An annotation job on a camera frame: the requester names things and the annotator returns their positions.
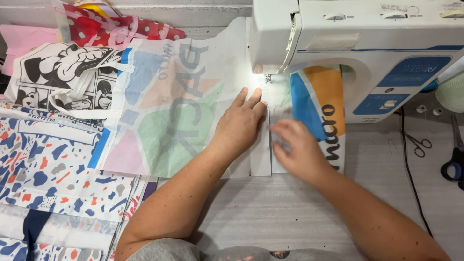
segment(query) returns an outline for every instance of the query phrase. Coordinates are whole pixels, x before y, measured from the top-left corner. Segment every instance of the mickey mouse print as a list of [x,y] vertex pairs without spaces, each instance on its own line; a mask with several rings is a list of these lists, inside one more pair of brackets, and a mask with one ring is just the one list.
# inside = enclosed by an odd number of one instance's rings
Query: mickey mouse print
[[[5,92],[9,102],[43,109],[55,108],[48,96],[56,89],[73,89],[85,70],[108,62],[120,62],[122,50],[108,47],[78,47],[75,44],[49,43],[31,50],[14,61],[13,76]],[[100,67],[79,99],[61,97],[57,106],[67,110],[92,110],[111,107],[111,90],[117,69]]]

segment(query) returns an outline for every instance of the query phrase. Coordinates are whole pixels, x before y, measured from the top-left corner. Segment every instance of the pink triangle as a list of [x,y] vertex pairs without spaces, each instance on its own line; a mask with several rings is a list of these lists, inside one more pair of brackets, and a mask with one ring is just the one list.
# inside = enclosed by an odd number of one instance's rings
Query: pink triangle
[[147,175],[143,167],[142,156],[137,139],[131,130],[113,147],[103,167],[104,170]]

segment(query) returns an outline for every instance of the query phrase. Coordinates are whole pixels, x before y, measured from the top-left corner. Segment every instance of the thread spool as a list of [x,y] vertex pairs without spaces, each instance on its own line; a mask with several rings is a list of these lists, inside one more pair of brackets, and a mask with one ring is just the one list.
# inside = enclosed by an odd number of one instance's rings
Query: thread spool
[[464,73],[440,84],[435,92],[438,102],[453,112],[464,112]]

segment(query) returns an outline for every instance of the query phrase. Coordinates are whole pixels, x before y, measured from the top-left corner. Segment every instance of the gray t-shirt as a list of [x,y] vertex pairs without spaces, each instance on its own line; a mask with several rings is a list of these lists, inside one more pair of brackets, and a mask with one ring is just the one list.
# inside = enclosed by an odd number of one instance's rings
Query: gray t-shirt
[[[334,252],[319,249],[268,251],[264,248],[234,247],[209,256],[208,261],[343,261]],[[200,261],[198,248],[184,240],[163,238],[139,249],[127,261]]]

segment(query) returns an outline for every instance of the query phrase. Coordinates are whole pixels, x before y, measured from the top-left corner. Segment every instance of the left hand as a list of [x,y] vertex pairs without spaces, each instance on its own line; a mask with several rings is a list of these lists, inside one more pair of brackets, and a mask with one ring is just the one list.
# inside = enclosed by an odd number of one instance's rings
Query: left hand
[[243,88],[218,122],[209,148],[230,162],[247,151],[256,141],[264,121],[266,101],[259,101],[261,88],[247,100],[248,88]]

